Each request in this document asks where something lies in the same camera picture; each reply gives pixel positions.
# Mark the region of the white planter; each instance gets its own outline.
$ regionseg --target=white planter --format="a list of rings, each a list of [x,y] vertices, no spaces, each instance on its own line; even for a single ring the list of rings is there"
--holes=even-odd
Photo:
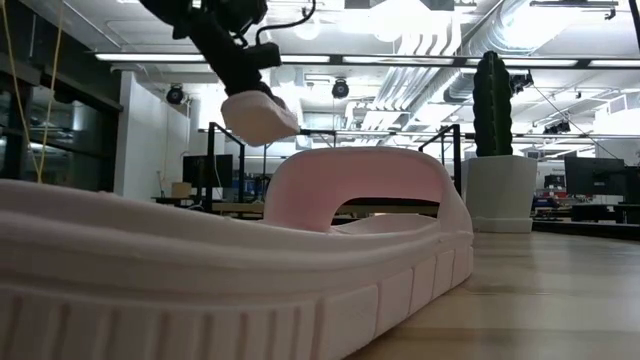
[[[473,230],[530,233],[538,163],[521,156],[490,156],[462,164],[462,197]]]

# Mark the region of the yellow cable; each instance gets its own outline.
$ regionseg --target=yellow cable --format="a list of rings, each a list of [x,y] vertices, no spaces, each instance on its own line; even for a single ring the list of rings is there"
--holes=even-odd
[[[27,121],[24,117],[24,109],[22,107],[22,101],[20,97],[20,87],[18,86],[18,75],[16,74],[16,63],[13,58],[13,48],[11,46],[11,34],[9,33],[9,16],[7,16],[7,4],[3,3],[2,6],[2,18],[4,20],[4,32],[7,37],[7,50],[9,51],[9,64],[11,65],[11,72],[13,75],[13,86],[16,92],[16,96],[18,97],[18,110],[20,112],[20,120],[22,121],[22,127],[24,129],[24,138],[27,142],[27,148],[31,151],[31,157],[33,160],[33,167],[36,170],[36,174],[38,175],[38,179],[40,179],[40,170],[38,169],[38,162],[36,161],[36,155],[31,147],[31,140],[29,139],[29,127],[27,126]]]
[[[47,120],[44,123],[44,135],[42,136],[42,156],[40,156],[40,168],[38,169],[38,184],[42,184],[42,171],[44,170],[44,158],[47,137],[49,135],[49,120],[51,119],[51,108],[55,95],[56,75],[58,74],[58,59],[60,58],[60,44],[62,42],[62,26],[64,25],[64,0],[60,0],[60,8],[58,9],[58,38],[56,39],[56,50],[53,55],[53,74],[51,74],[51,96],[49,97],[49,105],[47,106]]]

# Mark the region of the security camera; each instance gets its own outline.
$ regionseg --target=security camera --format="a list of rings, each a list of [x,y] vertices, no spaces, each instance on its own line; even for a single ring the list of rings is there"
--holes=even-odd
[[[173,84],[171,89],[167,92],[167,102],[171,105],[182,105],[187,100],[187,97],[182,91],[182,84]]]
[[[344,99],[349,96],[349,85],[347,85],[347,80],[336,79],[336,83],[333,85],[331,94],[335,99]]]

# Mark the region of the glass wall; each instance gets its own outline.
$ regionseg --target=glass wall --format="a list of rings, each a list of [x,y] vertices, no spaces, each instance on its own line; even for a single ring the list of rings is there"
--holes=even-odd
[[[0,92],[3,131],[0,177],[38,181],[36,166],[44,157],[43,183],[92,191],[113,190],[117,113],[98,111],[76,100],[73,94],[57,92],[48,116],[53,94],[49,88],[21,83],[21,96],[17,97],[11,86],[3,87],[6,90]],[[18,98],[27,112],[29,147]]]

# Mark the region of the potted cactus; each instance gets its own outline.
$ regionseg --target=potted cactus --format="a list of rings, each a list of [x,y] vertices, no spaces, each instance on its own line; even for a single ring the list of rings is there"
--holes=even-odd
[[[537,161],[514,156],[511,148],[509,73],[489,51],[473,78],[477,158],[463,164],[463,197],[479,232],[531,232],[531,202]]]

